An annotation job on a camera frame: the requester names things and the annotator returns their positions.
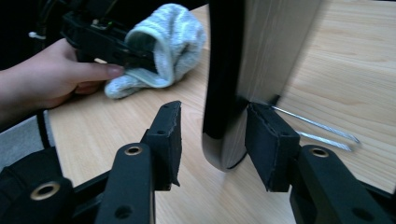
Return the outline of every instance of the screw hole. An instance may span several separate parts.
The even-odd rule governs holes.
[[[117,208],[116,213],[114,214],[118,219],[125,219],[132,214],[132,209],[130,206],[123,205]]]
[[[46,187],[44,187],[43,189],[40,189],[39,191],[38,191],[38,194],[41,194],[41,195],[43,195],[43,194],[48,194],[48,193],[50,193],[51,191],[53,191],[54,190],[54,187],[53,186],[46,186]]]
[[[311,148],[309,150],[314,156],[326,158],[329,157],[329,153],[321,148]]]
[[[360,219],[363,219],[365,221],[373,221],[374,217],[371,215],[371,213],[367,212],[366,210],[362,208],[352,208],[352,212],[356,217],[359,217]]]
[[[125,149],[125,154],[128,156],[135,156],[142,152],[142,148],[140,147],[130,147]]]

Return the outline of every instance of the finger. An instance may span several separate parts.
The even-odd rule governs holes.
[[[72,93],[66,94],[64,96],[60,96],[57,98],[52,98],[48,100],[42,101],[40,104],[41,108],[53,108],[58,105],[61,105],[63,102],[65,102],[67,99],[69,99],[72,96]]]
[[[99,86],[103,83],[103,81],[87,81],[87,82],[81,82],[78,83],[78,88],[86,88],[86,87],[93,87],[93,86]]]
[[[85,87],[85,88],[76,88],[75,89],[75,94],[80,94],[80,95],[89,95],[97,92],[99,90],[100,86],[92,86],[92,87]]]
[[[73,75],[69,78],[74,83],[109,80],[123,74],[123,67],[107,63],[73,63]]]

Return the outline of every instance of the black object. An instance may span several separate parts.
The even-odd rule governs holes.
[[[149,71],[156,72],[153,60],[153,47],[138,45],[133,48],[124,43],[124,38],[133,27],[131,20],[134,20],[134,10],[136,8],[134,1],[118,0],[89,0],[65,1],[72,9],[71,12],[64,15],[64,27],[62,36],[76,49],[78,49],[78,59],[81,62],[89,62],[95,58],[104,60],[108,63],[116,63],[121,66],[142,67]],[[188,5],[188,9],[199,7],[205,4],[205,1],[180,1]],[[150,11],[145,11],[148,17],[159,3],[165,1],[155,1]],[[114,16],[111,12],[114,10],[123,17]]]
[[[245,145],[267,190],[289,191],[289,160],[297,156],[299,143],[300,135],[271,106],[248,106]]]
[[[163,105],[142,143],[120,148],[109,172],[74,189],[61,175],[37,178],[5,205],[3,198],[0,223],[155,223],[154,190],[179,185],[180,105]]]
[[[238,0],[209,4],[209,74],[215,76],[209,76],[207,84],[203,133],[215,139],[224,136],[229,118],[241,113],[235,93],[242,58],[244,7],[244,1]]]
[[[287,192],[297,223],[396,223],[395,196],[362,184],[335,153],[299,146],[298,134],[269,105],[247,108],[247,154],[270,191]]]
[[[5,167],[0,173],[0,217],[32,184],[60,176],[55,147],[34,152]]]

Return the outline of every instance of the black foam padding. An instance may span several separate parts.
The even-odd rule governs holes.
[[[298,154],[299,142],[300,135],[271,106],[248,106],[245,146],[267,190],[289,190],[288,163]]]
[[[153,153],[155,190],[170,190],[171,184],[180,186],[177,180],[182,149],[180,106],[180,101],[161,106],[141,141],[149,145]]]

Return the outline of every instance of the black clamp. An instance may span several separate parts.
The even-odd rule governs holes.
[[[75,188],[63,176],[34,183],[1,223],[155,223],[155,190],[179,186],[180,106],[163,105],[141,142],[118,150],[110,171]]]
[[[300,136],[269,105],[247,108],[245,146],[262,183],[288,192],[297,223],[394,223],[396,196],[361,183],[331,150]]]

